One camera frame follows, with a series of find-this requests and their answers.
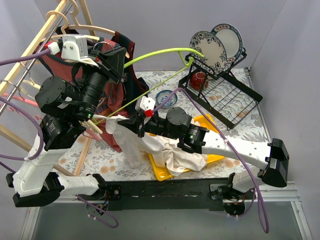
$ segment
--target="yellow tray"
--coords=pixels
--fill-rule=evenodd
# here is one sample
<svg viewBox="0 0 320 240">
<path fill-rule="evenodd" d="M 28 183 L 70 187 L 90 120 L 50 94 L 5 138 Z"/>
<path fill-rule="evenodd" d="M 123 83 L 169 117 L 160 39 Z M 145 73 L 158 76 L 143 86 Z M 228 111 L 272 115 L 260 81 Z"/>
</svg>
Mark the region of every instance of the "yellow tray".
<svg viewBox="0 0 320 240">
<path fill-rule="evenodd" d="M 209 114 L 206 114 L 206 116 L 211 121 L 213 121 L 212 117 Z M 216 133 L 218 133 L 218 131 L 207 121 L 207 119 L 205 119 L 204 116 L 202 116 L 202 115 L 201 116 L 197 116 L 193 120 L 195 122 L 200 123 L 200 125 L 202 127 L 205 127 L 207 129 L 210 129 L 210 130 L 215 131 Z M 170 174 L 170 172 L 168 171 L 168 169 L 166 167 L 158 167 L 158 166 L 156 166 L 154 158 L 152 157 L 151 154 L 149 154 L 149 158 L 150 158 L 150 161 L 151 161 L 154 173 L 155 173 L 155 177 L 156 177 L 156 179 L 158 181 L 161 182 L 163 180 L 170 179 L 170 178 L 174 177 L 173 175 Z M 219 160 L 224 159 L 224 158 L 225 158 L 224 156 L 209 154 L 206 162 L 207 162 L 207 164 L 210 164 L 210 163 L 219 161 Z M 184 173 L 189 172 L 189 171 L 191 171 L 191 169 L 186 169 L 186 170 L 184 170 Z"/>
</svg>

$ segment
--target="gray wall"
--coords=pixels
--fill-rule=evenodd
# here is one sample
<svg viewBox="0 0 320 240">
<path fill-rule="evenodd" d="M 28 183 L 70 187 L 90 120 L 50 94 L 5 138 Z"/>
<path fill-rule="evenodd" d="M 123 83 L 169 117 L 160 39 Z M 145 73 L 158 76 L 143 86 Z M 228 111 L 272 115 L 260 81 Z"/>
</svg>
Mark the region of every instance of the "gray wall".
<svg viewBox="0 0 320 240">
<path fill-rule="evenodd" d="M 301 195 L 314 239 L 320 239 L 320 1 L 287 1 L 253 67 L 270 134 L 290 154 L 290 179 Z"/>
<path fill-rule="evenodd" d="M 0 59 L 9 59 L 21 56 L 34 36 L 40 30 L 44 19 L 33 0 L 0 0 Z M 3 79 L 13 64 L 0 67 L 0 79 Z M 41 74 L 43 67 L 35 67 L 31 73 L 37 82 L 42 82 L 45 74 Z M 33 116 L 41 115 L 40 111 L 32 106 L 12 101 L 23 107 Z M 25 117 L 13 112 L 9 107 L 0 117 L 0 124 L 19 134 L 28 143 L 33 144 L 36 129 Z M 25 157 L 26 152 L 0 136 L 0 153 Z M 18 170 L 21 163 L 14 160 L 4 160 L 14 170 Z M 26 208 L 16 208 L 12 200 L 15 191 L 8 188 L 6 175 L 9 173 L 0 167 L 0 238 L 3 240 L 17 240 L 20 238 L 23 223 L 26 217 Z"/>
<path fill-rule="evenodd" d="M 56 1 L 34 0 L 40 12 L 56 7 Z M 116 30 L 136 42 L 134 56 L 160 49 L 188 47 L 193 34 L 211 31 L 220 23 L 238 28 L 250 67 L 286 0 L 87 0 L 95 25 Z M 135 70 L 180 70 L 177 53 L 149 58 Z"/>
</svg>

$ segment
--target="wooden clothes rack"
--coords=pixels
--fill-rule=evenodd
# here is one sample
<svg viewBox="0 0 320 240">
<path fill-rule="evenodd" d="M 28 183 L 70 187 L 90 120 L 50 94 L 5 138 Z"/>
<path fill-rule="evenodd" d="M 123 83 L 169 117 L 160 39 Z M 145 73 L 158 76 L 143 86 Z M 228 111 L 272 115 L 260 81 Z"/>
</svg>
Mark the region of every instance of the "wooden clothes rack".
<svg viewBox="0 0 320 240">
<path fill-rule="evenodd" d="M 56 29 L 60 26 L 62 21 L 66 19 L 65 15 L 70 12 L 72 7 L 73 7 L 73 12 L 70 12 L 70 13 L 71 13 L 73 21 L 75 22 L 75 25 L 73 25 L 73 26 L 79 25 L 79 22 L 76 18 L 76 15 L 79 12 L 76 0 L 60 0 L 58 2 L 59 2 L 58 6 L 55 8 L 54 11 L 50 11 L 50 14 L 47 15 L 47 21 L 45 22 L 45 24 L 43 25 L 41 30 L 37 33 L 35 38 L 32 40 L 30 45 L 26 48 L 26 50 L 21 55 L 21 57 L 33 54 L 35 52 L 35 50 L 38 48 L 39 44 L 41 44 L 41 42 L 42 42 L 42 44 L 40 45 L 40 47 L 38 48 L 37 51 L 38 52 L 42 51 L 42 49 L 45 47 L 45 44 L 47 42 L 49 42 L 49 40 L 51 39 L 53 34 L 56 32 Z M 81 7 L 82 14 L 84 16 L 86 25 L 93 26 L 86 0 L 77 0 L 77 2 L 79 3 L 79 5 Z M 99 29 L 99 27 L 92 27 L 89 30 L 90 35 L 92 35 L 92 36 L 96 36 L 94 28 L 96 28 L 97 30 Z M 0 83 L 0 96 L 3 96 L 10 86 L 15 86 L 12 89 L 12 91 L 8 94 L 7 100 L 10 101 L 12 99 L 13 95 L 16 93 L 16 91 L 20 88 L 20 85 L 23 82 L 23 80 L 25 79 L 25 77 L 29 74 L 31 67 L 33 66 L 33 64 L 35 62 L 36 62 L 36 59 L 30 60 L 30 61 L 25 61 L 25 62 L 17 62 L 13 66 L 13 68 L 10 70 L 10 72 L 7 74 L 7 76 L 4 78 L 4 81 L 2 81 L 2 83 Z M 24 70 L 21 77 L 18 79 L 18 81 L 16 83 L 14 83 L 16 77 L 18 76 L 18 74 L 21 70 Z M 4 112 L 6 107 L 7 107 L 7 104 L 5 104 L 5 103 L 0 107 L 0 116 L 2 115 L 2 113 Z M 17 136 L 13 132 L 11 132 L 9 129 L 7 129 L 3 125 L 0 125 L 0 135 L 27 152 L 29 152 L 30 149 L 32 148 L 32 146 L 29 143 L 24 141 L 22 138 L 20 138 L 19 136 Z M 88 139 L 85 142 L 85 146 L 84 146 L 83 151 L 81 153 L 81 157 L 78 161 L 78 166 L 76 167 L 76 172 L 74 174 L 67 171 L 66 169 L 64 169 L 60 165 L 55 165 L 54 169 L 56 169 L 57 171 L 61 172 L 62 174 L 65 174 L 67 176 L 79 175 L 82 164 L 84 162 L 87 151 L 89 149 L 90 142 L 91 142 L 91 139 L 90 140 Z"/>
</svg>

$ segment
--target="dish rack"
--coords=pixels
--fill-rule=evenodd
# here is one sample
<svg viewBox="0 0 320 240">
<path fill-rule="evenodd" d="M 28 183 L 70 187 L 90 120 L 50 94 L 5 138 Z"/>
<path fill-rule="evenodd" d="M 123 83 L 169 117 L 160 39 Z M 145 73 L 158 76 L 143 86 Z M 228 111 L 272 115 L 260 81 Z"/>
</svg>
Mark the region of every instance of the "dish rack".
<svg viewBox="0 0 320 240">
<path fill-rule="evenodd" d="M 243 50 L 235 62 L 227 63 L 227 69 L 218 74 L 202 61 L 188 54 L 185 60 L 189 61 L 190 57 L 193 57 L 194 61 L 188 75 L 179 81 L 179 87 L 184 88 L 193 100 L 225 124 L 228 130 L 235 128 L 263 99 L 259 93 L 238 81 L 231 72 L 232 68 L 247 57 L 246 50 Z M 192 88 L 189 81 L 197 72 L 205 73 L 199 91 Z"/>
</svg>

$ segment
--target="table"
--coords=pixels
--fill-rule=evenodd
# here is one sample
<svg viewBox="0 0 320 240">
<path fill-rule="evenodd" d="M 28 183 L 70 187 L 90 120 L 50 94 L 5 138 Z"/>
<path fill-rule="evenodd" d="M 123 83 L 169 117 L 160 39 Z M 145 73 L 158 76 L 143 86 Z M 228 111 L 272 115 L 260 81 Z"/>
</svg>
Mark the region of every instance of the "table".
<svg viewBox="0 0 320 240">
<path fill-rule="evenodd" d="M 174 71 L 138 71 L 136 76 L 143 77 L 150 88 L 159 82 L 173 75 Z M 242 83 L 250 86 L 243 69 L 233 69 L 232 73 Z M 155 99 L 156 94 L 161 90 L 174 90 L 178 87 L 178 81 L 186 76 L 188 71 L 183 71 L 173 77 L 165 84 L 161 85 L 149 94 L 149 97 Z M 183 108 L 192 117 L 201 115 L 198 110 L 190 103 L 189 99 L 181 92 L 177 93 L 178 101 L 175 107 Z M 166 116 L 167 110 L 160 110 L 161 117 Z M 236 137 L 248 141 L 267 142 L 267 132 L 264 128 L 262 117 L 256 107 L 243 121 L 234 129 L 228 131 L 226 126 L 216 118 L 213 118 L 216 125 L 226 136 Z M 73 173 L 75 171 L 78 159 L 82 152 L 86 138 L 80 136 L 64 156 L 59 159 L 59 164 Z M 198 179 L 198 178 L 226 178 L 231 173 L 238 173 L 245 168 L 239 160 L 224 158 L 220 161 L 208 164 L 201 171 L 190 171 L 182 173 L 175 179 Z M 147 154 L 143 155 L 142 163 L 138 168 L 132 169 L 123 152 L 117 152 L 108 146 L 103 140 L 92 140 L 87 152 L 80 176 L 86 174 L 98 173 L 106 181 L 136 181 L 136 180 L 155 180 L 156 176 Z"/>
</svg>

